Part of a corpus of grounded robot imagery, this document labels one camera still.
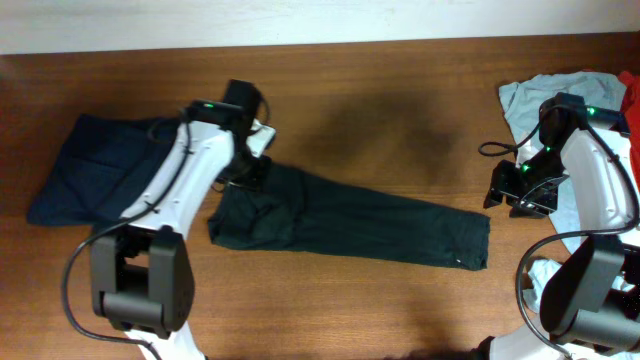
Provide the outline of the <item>black t-shirt white logo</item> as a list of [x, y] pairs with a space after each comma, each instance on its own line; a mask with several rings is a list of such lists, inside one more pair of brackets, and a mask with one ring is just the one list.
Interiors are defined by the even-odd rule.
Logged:
[[310, 252], [480, 271], [487, 216], [340, 184], [274, 164], [258, 191], [231, 185], [208, 221], [233, 250]]

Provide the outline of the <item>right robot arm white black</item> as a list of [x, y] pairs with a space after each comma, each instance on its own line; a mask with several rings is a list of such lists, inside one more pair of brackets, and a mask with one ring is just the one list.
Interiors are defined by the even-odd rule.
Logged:
[[542, 218], [558, 187], [573, 184], [579, 247], [544, 287], [535, 319], [489, 338], [487, 359], [606, 359], [639, 350], [639, 195], [623, 113], [558, 93], [539, 108], [532, 158], [501, 161], [484, 205], [507, 203], [512, 217]]

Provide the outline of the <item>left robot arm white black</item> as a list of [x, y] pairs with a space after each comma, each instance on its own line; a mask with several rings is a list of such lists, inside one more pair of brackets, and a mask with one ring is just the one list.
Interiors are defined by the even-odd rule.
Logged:
[[195, 279], [186, 240], [210, 188], [260, 188], [275, 130], [257, 115], [268, 106], [250, 82], [231, 80], [219, 102], [195, 100], [150, 183], [90, 245], [96, 315], [147, 359], [201, 359], [187, 318]]

